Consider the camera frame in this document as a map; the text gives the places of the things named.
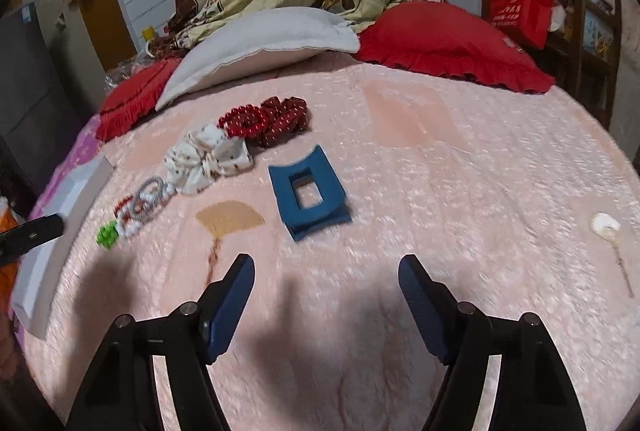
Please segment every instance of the metal bolt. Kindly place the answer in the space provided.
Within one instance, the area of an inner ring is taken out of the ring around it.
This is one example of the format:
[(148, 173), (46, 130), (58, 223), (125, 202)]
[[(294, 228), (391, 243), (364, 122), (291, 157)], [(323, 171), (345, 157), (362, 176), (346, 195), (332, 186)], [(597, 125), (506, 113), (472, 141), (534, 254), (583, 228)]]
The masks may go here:
[(524, 320), (532, 326), (537, 326), (542, 322), (540, 318), (533, 312), (527, 312), (524, 315)]
[(473, 303), (469, 303), (468, 301), (461, 301), (460, 303), (458, 303), (458, 311), (467, 316), (470, 316), (476, 311), (476, 307), (473, 305)]
[(114, 324), (118, 328), (124, 328), (125, 326), (127, 326), (132, 321), (133, 321), (133, 318), (129, 314), (123, 314), (121, 316), (116, 317), (116, 320), (115, 320)]
[(198, 309), (198, 304), (194, 301), (188, 301), (180, 305), (180, 314), (183, 316), (190, 316)]

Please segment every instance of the bed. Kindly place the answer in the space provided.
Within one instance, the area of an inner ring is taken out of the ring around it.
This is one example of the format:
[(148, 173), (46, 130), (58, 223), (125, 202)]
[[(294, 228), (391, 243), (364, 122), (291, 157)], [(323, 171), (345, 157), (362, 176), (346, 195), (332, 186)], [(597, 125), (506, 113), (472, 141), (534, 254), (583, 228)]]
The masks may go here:
[[(251, 171), (173, 198), (111, 251), (96, 245), (114, 204), (162, 172), (181, 135), (270, 96), (304, 98), (310, 130), (257, 154)], [(97, 152), (92, 122), (48, 194)], [(353, 221), (294, 243), (268, 166), (295, 162), (316, 144)], [(116, 170), (69, 255), (46, 339), (22, 336), (33, 377), (62, 418), (115, 316), (153, 318), (197, 299), (239, 252), (255, 260), (254, 291), (230, 350), (209, 369), (232, 429), (422, 428), (444, 367), (402, 298), (397, 268), (406, 253), (489, 315), (538, 313), (588, 430), (615, 430), (640, 391), (640, 182), (558, 87), (516, 94), (325, 53), (188, 96), (101, 150)], [(264, 223), (214, 239), (195, 215), (227, 201)], [(610, 243), (590, 231), (597, 212), (622, 223), (634, 298)], [(488, 426), (498, 369), (492, 361), (477, 430)], [(176, 431), (162, 361), (156, 374), (166, 429)]]

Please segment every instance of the red bag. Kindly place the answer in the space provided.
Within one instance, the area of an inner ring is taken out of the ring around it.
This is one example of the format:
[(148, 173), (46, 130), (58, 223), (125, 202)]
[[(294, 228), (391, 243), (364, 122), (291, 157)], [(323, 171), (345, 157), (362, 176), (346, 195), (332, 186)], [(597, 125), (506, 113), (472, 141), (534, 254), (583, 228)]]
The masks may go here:
[(491, 0), (489, 22), (520, 45), (545, 47), (554, 0)]

